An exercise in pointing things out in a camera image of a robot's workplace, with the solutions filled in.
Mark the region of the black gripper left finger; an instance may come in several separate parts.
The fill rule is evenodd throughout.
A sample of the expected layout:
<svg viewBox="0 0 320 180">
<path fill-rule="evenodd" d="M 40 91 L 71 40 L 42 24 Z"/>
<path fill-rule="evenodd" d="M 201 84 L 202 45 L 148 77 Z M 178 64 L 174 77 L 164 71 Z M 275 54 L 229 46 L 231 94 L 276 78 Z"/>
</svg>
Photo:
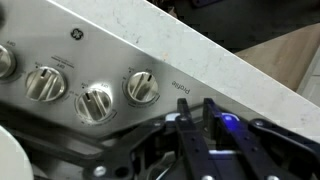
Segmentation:
<svg viewBox="0 0 320 180">
<path fill-rule="evenodd" d="M 175 119 L 180 144 L 180 154 L 184 159 L 184 166 L 188 180 L 204 180 L 206 176 L 214 177 L 214 167 L 209 159 L 207 145 L 192 121 L 192 115 L 187 100 L 177 100 L 179 116 Z"/>
</svg>

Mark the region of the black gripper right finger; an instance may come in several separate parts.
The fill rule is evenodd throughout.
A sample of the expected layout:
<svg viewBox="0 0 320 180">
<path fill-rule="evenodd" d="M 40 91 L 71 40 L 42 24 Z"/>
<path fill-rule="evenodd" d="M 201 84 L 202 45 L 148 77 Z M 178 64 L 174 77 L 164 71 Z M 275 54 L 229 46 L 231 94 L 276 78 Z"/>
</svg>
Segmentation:
<svg viewBox="0 0 320 180">
<path fill-rule="evenodd" d="M 223 113 L 211 98 L 204 99 L 203 118 L 218 151 L 234 150 L 245 180 L 277 180 L 277 165 L 259 138 L 249 130 L 249 123 L 236 115 Z"/>
</svg>

